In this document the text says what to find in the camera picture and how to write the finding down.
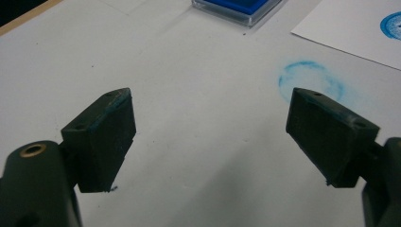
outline white paper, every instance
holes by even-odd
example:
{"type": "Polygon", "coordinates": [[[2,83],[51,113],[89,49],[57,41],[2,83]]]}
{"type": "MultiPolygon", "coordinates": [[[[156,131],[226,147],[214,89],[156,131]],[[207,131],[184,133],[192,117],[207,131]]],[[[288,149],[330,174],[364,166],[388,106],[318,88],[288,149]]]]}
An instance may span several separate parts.
{"type": "MultiPolygon", "coordinates": [[[[380,28],[383,19],[397,12],[400,0],[323,0],[292,33],[401,70],[401,40],[380,28]]],[[[398,18],[395,32],[401,34],[398,18]]]]}

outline blue stain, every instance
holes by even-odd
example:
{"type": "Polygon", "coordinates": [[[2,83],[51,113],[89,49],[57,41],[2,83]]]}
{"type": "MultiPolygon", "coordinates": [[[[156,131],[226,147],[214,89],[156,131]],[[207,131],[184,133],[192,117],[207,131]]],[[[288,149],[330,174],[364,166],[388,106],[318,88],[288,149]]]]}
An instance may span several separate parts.
{"type": "Polygon", "coordinates": [[[387,37],[401,40],[401,11],[384,18],[380,28],[387,37]]]}
{"type": "Polygon", "coordinates": [[[340,101],[344,86],[321,64],[314,61],[298,61],[286,66],[278,79],[281,96],[291,101],[294,87],[320,92],[340,101]]]}

